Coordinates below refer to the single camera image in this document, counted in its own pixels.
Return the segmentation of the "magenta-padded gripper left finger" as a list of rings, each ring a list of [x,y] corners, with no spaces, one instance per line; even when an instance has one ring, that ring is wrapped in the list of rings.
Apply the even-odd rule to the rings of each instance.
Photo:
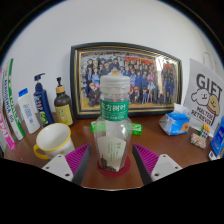
[[[83,180],[90,155],[91,145],[86,144],[73,150],[66,156],[57,155],[43,167],[43,170],[80,185]]]

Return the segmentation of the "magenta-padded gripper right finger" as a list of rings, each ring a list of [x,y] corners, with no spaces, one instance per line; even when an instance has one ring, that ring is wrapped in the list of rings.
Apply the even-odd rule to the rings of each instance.
[[[182,169],[182,167],[167,154],[158,155],[138,144],[133,145],[132,153],[144,185]]]

